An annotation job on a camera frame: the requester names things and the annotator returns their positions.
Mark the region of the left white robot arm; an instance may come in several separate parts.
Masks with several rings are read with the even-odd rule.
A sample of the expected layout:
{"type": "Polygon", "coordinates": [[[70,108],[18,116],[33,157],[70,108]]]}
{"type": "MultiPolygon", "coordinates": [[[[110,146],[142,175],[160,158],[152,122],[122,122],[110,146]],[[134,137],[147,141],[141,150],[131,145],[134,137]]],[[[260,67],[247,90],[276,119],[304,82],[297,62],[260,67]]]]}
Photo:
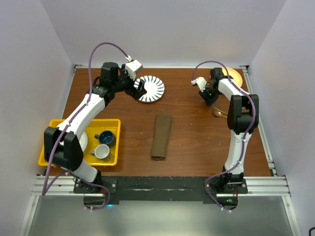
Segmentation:
{"type": "Polygon", "coordinates": [[[137,60],[122,65],[115,62],[102,65],[100,76],[90,80],[89,91],[74,112],[56,128],[49,126],[44,131],[44,158],[48,162],[46,172],[50,172],[51,166],[55,165],[85,182],[85,188],[91,193],[101,189],[101,173],[84,160],[79,139],[116,93],[123,91],[135,100],[146,94],[144,81],[134,86],[142,68],[143,65],[137,60]]]}

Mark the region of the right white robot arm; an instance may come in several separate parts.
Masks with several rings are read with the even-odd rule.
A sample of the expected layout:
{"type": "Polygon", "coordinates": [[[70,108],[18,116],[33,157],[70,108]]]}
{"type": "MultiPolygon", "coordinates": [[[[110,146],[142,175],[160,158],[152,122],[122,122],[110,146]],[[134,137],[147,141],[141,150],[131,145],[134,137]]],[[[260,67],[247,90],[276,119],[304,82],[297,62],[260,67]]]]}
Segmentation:
{"type": "Polygon", "coordinates": [[[191,83],[199,88],[199,95],[206,105],[213,105],[220,95],[229,100],[227,126],[231,131],[231,141],[227,160],[222,173],[206,181],[206,189],[212,193],[231,193],[239,187],[246,187],[244,159],[248,142],[259,124],[259,97],[244,91],[242,77],[229,74],[224,68],[210,71],[210,82],[198,77],[191,83]]]}

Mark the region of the brown cloth napkin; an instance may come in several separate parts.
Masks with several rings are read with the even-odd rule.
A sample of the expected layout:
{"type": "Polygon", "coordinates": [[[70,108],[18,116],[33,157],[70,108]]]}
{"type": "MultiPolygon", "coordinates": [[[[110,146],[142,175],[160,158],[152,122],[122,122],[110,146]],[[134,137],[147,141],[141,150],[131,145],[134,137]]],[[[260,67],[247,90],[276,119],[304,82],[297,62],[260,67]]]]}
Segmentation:
{"type": "Polygon", "coordinates": [[[170,137],[172,116],[170,114],[158,114],[155,120],[154,138],[151,149],[151,158],[154,161],[164,160],[170,137]]]}

